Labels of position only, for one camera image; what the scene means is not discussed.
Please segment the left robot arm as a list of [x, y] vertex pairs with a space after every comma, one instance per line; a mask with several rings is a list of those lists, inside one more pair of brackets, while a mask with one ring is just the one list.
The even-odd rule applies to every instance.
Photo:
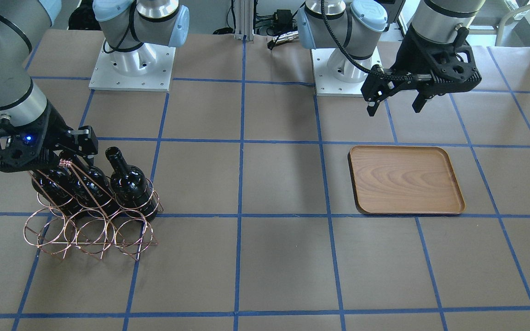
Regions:
[[332, 48], [357, 73], [367, 75], [361, 93], [370, 116], [382, 101], [405, 90], [418, 92], [412, 108], [419, 113], [435, 96], [471, 91], [481, 83], [467, 36], [483, 4], [483, 0], [421, 0], [389, 68], [364, 64], [388, 25], [387, 11], [378, 2], [307, 0], [296, 20], [304, 48]]

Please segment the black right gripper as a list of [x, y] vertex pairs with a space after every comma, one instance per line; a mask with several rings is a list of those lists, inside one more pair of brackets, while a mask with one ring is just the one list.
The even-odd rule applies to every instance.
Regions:
[[12, 126], [0, 120], [0, 171], [19, 172], [54, 168], [60, 157], [55, 151], [89, 157], [98, 153], [92, 126], [69, 127], [51, 102], [34, 122]]

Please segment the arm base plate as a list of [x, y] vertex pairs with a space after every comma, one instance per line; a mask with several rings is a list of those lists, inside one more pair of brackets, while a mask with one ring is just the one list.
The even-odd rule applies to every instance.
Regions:
[[311, 50], [316, 94], [319, 97], [362, 98], [368, 74], [357, 69], [337, 49]]
[[97, 91], [170, 90], [177, 49], [145, 43], [132, 52], [100, 51], [89, 88]]

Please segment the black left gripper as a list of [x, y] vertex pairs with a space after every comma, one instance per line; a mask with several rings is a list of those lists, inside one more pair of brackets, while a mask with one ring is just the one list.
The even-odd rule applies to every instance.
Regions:
[[420, 113], [434, 96], [473, 90], [482, 81], [472, 48], [466, 38], [469, 29], [454, 29], [454, 41], [440, 44], [423, 38], [414, 27], [404, 36], [395, 63], [379, 77], [372, 67], [361, 92], [368, 101], [367, 112], [374, 117], [382, 101], [402, 90], [417, 90], [412, 109]]

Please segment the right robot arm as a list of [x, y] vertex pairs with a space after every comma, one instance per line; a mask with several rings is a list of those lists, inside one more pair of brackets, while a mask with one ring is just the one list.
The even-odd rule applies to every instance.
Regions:
[[[24, 69], [34, 46], [53, 25], [60, 0], [0, 0], [0, 171], [55, 168], [57, 151], [94, 163], [98, 141], [91, 126], [68, 126]], [[95, 21], [121, 75], [147, 73], [152, 45], [181, 47], [190, 11], [177, 0], [93, 0]]]

